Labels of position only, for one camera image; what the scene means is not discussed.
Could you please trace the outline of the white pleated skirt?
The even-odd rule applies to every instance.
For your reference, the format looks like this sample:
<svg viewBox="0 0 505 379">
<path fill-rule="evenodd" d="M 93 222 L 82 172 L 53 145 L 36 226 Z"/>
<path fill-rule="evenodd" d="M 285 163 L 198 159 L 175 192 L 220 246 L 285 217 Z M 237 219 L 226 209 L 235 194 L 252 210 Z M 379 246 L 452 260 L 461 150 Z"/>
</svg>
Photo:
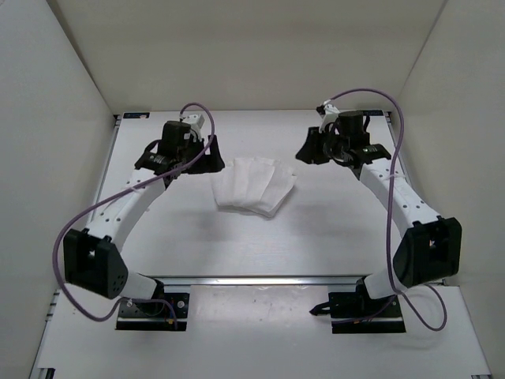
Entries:
<svg viewBox="0 0 505 379">
<path fill-rule="evenodd" d="M 272 218 L 296 181 L 294 169 L 279 159 L 240 157 L 211 176 L 211 189 L 219 208 Z"/>
</svg>

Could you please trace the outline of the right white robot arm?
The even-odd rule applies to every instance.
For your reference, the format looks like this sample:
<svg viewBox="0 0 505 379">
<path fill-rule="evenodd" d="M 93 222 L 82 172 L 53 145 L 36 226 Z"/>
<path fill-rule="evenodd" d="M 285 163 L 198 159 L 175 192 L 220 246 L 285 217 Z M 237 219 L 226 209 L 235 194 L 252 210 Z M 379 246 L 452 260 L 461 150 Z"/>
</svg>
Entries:
<svg viewBox="0 0 505 379">
<path fill-rule="evenodd" d="M 320 126 L 309 128 L 296 158 L 307 164 L 334 162 L 350 169 L 391 214 L 401 242 L 389 256 L 389 267 L 366 276 L 364 290 L 353 297 L 354 309 L 372 316 L 382 298 L 396 291 L 455 275 L 459 270 L 462 226 L 427 205 L 405 178 L 391 167 L 392 157 L 370 141 L 370 117 L 362 111 L 320 106 Z"/>
</svg>

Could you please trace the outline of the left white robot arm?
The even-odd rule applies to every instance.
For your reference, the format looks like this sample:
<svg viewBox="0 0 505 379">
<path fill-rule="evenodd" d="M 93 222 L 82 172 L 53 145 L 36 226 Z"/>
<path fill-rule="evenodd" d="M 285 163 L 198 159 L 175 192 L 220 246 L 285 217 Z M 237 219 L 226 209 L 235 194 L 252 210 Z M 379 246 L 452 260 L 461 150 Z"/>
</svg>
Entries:
<svg viewBox="0 0 505 379">
<path fill-rule="evenodd" d="M 165 304 L 161 283 L 127 268 L 121 251 L 130 232 L 149 206 L 180 174 L 219 172 L 224 162 L 214 137 L 203 138 L 204 119 L 191 114 L 163 126 L 160 139 L 149 143 L 125 181 L 128 194 L 113 200 L 81 231 L 63 238 L 65 281 L 114 299 L 137 299 L 145 313 L 156 314 Z M 205 154 L 205 142 L 210 152 Z"/>
</svg>

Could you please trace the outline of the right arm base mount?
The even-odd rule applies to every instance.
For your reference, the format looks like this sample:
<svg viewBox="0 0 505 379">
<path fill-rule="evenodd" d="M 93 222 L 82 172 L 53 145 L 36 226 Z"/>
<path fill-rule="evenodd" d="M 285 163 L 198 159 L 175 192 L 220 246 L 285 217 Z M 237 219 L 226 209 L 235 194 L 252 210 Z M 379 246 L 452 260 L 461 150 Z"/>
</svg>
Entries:
<svg viewBox="0 0 505 379">
<path fill-rule="evenodd" d="M 328 300 L 315 305 L 309 313 L 313 316 L 331 317 L 333 334 L 398 334 L 406 326 L 398 296 L 372 299 L 359 279 L 352 291 L 336 286 L 328 289 Z"/>
</svg>

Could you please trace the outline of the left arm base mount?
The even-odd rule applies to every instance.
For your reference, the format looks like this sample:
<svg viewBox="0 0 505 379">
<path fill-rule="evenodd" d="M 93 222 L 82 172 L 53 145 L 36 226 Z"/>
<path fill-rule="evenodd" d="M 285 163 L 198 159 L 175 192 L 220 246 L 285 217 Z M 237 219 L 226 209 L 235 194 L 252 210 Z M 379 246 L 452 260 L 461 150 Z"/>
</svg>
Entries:
<svg viewBox="0 0 505 379">
<path fill-rule="evenodd" d="M 190 293 L 166 292 L 164 299 L 172 305 L 177 321 L 164 304 L 133 303 L 119 306 L 115 328 L 119 331 L 185 332 Z"/>
</svg>

